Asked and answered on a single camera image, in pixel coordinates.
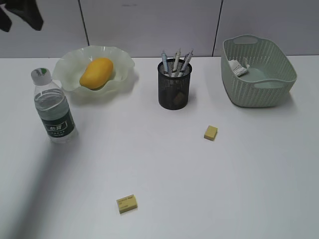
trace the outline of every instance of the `yellow eraser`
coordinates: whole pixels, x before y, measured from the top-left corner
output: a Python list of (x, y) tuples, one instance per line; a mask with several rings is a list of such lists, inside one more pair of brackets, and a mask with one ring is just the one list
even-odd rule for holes
[(206, 138), (208, 140), (214, 140), (216, 134), (217, 134), (217, 128), (215, 128), (213, 126), (208, 126), (206, 133), (204, 135), (204, 138)]
[(124, 213), (138, 207), (138, 204), (136, 202), (136, 198), (134, 195), (130, 195), (130, 196), (118, 199), (116, 200), (116, 202), (118, 203), (120, 213)]

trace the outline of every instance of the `white bottle cap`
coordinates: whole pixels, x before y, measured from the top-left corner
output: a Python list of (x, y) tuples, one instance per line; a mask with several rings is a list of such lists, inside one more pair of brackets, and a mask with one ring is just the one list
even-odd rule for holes
[(51, 79), (50, 71), (46, 68), (37, 68), (31, 72), (31, 77), (36, 86), (45, 86)]

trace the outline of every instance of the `green plastic basket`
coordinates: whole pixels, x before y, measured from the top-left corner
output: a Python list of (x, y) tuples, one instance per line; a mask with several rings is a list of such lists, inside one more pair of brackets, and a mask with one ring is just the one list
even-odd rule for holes
[[(250, 65), (248, 73), (237, 77), (229, 60)], [(297, 79), (294, 67), (270, 40), (242, 35), (225, 40), (221, 57), (224, 87), (232, 103), (240, 107), (272, 107), (284, 99)]]

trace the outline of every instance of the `tile grout line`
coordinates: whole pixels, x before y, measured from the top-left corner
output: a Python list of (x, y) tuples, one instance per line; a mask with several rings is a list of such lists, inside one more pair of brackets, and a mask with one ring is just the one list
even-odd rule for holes
[(82, 12), (82, 7), (81, 7), (80, 0), (78, 0), (78, 3), (79, 3), (79, 8), (80, 8), (81, 18), (82, 18), (82, 22), (83, 22), (83, 28), (84, 28), (84, 33), (85, 33), (86, 41), (87, 41), (88, 46), (89, 46), (89, 45), (90, 45), (90, 42), (89, 42), (88, 33), (87, 33), (87, 31), (86, 31), (86, 26), (85, 26), (85, 22), (84, 22), (84, 16), (83, 16), (83, 12)]
[(222, 8), (223, 8), (223, 4), (224, 4), (224, 0), (221, 0), (220, 9), (219, 9), (219, 15), (218, 15), (217, 28), (216, 28), (216, 34), (215, 34), (215, 40), (214, 40), (214, 46), (213, 46), (213, 52), (212, 52), (211, 56), (214, 56), (214, 51), (215, 51), (215, 46), (216, 46), (216, 39), (217, 39), (217, 33), (218, 33), (218, 29), (219, 29), (219, 22), (220, 22), (220, 16), (221, 16), (221, 11), (222, 11)]

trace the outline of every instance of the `pen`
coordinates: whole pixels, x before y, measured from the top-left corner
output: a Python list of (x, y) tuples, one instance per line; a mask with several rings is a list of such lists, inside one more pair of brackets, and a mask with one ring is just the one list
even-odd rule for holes
[(187, 54), (185, 55), (185, 57), (184, 57), (184, 61), (186, 61), (188, 54), (189, 54), (189, 53), (187, 53)]
[(167, 65), (167, 56), (163, 50), (163, 53), (161, 54), (161, 60), (163, 62), (163, 67), (164, 67), (164, 75), (169, 76), (168, 74), (168, 65)]
[(178, 74), (178, 77), (181, 77), (181, 76), (184, 75), (184, 71), (186, 70), (186, 67), (187, 67), (188, 64), (189, 64), (189, 62), (190, 62), (190, 60), (191, 60), (191, 57), (193, 56), (193, 50), (194, 50), (194, 49), (192, 49), (192, 51), (188, 53), (187, 58), (186, 58), (186, 60), (185, 60), (185, 62), (184, 62), (184, 65), (183, 65), (182, 69), (180, 70), (180, 72), (179, 72), (179, 74)]
[(178, 76), (178, 73), (177, 73), (177, 66), (178, 66), (178, 63), (179, 63), (179, 58), (180, 58), (180, 49), (178, 52), (176, 52), (175, 54), (175, 62), (174, 62), (174, 67), (173, 67), (173, 73), (172, 73), (172, 77), (177, 77)]

